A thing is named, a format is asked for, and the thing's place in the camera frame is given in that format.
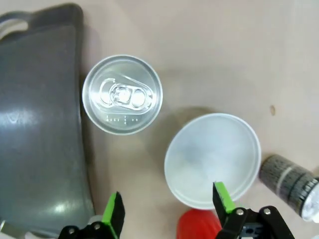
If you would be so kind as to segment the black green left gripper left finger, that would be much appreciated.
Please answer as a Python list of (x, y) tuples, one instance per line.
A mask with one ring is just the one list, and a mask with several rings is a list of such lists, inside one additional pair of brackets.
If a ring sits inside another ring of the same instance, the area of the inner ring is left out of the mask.
[(125, 219), (125, 207), (119, 192), (112, 193), (102, 219), (80, 229), (77, 226), (65, 226), (59, 239), (118, 239)]

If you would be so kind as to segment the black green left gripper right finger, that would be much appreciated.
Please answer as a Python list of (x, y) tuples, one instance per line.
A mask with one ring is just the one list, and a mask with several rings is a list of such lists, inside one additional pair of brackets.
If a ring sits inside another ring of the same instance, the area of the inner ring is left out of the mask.
[(212, 200), (221, 224), (217, 239), (295, 238), (277, 208), (265, 206), (254, 212), (236, 207), (222, 182), (213, 183)]

